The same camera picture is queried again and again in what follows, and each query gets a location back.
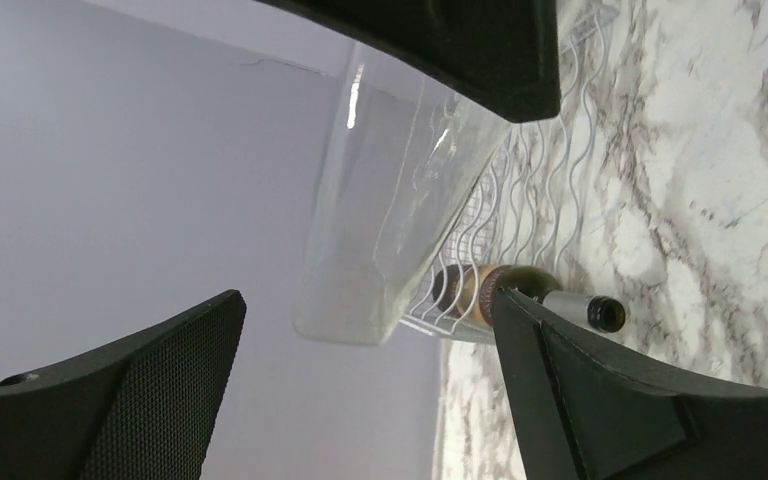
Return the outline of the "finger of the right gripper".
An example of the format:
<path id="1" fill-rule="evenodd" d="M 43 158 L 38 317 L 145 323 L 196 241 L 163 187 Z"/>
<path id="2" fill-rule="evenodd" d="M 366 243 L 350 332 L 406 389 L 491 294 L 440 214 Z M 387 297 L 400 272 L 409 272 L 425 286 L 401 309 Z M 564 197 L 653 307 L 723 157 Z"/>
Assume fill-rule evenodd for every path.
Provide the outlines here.
<path id="1" fill-rule="evenodd" d="M 551 0 L 270 0 L 389 54 L 511 123 L 561 109 Z"/>

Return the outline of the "clear square glass bottle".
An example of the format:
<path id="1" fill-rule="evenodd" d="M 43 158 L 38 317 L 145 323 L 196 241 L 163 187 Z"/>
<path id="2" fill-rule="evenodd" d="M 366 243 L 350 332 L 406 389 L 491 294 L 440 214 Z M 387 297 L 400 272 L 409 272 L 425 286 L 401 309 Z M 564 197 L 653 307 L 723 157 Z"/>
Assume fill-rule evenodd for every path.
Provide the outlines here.
<path id="1" fill-rule="evenodd" d="M 295 331 L 386 342 L 509 123 L 360 42 L 337 79 Z"/>

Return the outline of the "dark labelled wine bottle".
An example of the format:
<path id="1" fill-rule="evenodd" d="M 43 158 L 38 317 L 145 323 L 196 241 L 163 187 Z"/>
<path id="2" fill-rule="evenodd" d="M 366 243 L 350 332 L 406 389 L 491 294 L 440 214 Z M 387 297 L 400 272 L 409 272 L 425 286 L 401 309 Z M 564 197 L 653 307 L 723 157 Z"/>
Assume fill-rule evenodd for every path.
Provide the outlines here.
<path id="1" fill-rule="evenodd" d="M 498 290 L 515 290 L 571 323 L 603 333 L 620 331 L 626 309 L 608 296 L 565 291 L 550 273 L 522 265 L 448 265 L 434 278 L 437 308 L 459 320 L 494 327 L 492 297 Z"/>

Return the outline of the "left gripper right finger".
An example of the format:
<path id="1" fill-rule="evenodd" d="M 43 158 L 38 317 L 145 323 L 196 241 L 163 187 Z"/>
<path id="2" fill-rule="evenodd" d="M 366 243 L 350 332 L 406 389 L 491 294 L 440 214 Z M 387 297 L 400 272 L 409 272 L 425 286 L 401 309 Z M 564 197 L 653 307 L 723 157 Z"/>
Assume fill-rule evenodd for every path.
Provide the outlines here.
<path id="1" fill-rule="evenodd" d="M 494 335 L 530 479 L 768 479 L 768 388 L 677 368 L 514 290 Z"/>

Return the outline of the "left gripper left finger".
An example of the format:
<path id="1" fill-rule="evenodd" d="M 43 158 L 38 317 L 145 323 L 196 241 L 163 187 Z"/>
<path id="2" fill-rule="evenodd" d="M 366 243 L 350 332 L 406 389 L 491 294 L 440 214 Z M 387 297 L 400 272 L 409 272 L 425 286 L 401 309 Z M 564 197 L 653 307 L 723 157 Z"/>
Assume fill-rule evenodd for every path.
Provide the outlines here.
<path id="1" fill-rule="evenodd" d="M 223 292 L 0 381 L 0 479 L 197 479 L 246 305 Z"/>

